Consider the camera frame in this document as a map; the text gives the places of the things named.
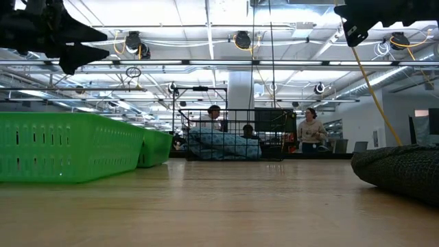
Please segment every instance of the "white column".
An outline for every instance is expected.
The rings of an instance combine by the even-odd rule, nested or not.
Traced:
[[[242,134],[247,121],[254,121],[254,111],[234,109],[254,109],[252,74],[249,71],[231,71],[228,74],[228,131]]]

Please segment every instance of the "beige sweater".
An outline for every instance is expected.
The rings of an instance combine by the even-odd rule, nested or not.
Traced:
[[[297,137],[303,143],[319,143],[328,137],[328,132],[323,128],[321,121],[314,119],[307,122],[304,120],[299,124]]]

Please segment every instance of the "green plastic basket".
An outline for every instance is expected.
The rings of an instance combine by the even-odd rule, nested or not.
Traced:
[[[169,159],[172,136],[155,130],[145,130],[137,167],[153,167]]]
[[[0,181],[81,183],[133,170],[143,130],[88,113],[0,113]]]

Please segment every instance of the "table surface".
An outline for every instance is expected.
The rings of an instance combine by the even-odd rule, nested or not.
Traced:
[[[439,210],[349,161],[186,162],[81,185],[0,183],[0,246],[438,246]]]

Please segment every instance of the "black wire cage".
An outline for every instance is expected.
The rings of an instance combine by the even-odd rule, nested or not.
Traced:
[[[291,110],[226,109],[214,115],[206,109],[178,112],[188,161],[282,161],[288,149],[297,146],[296,113]]]

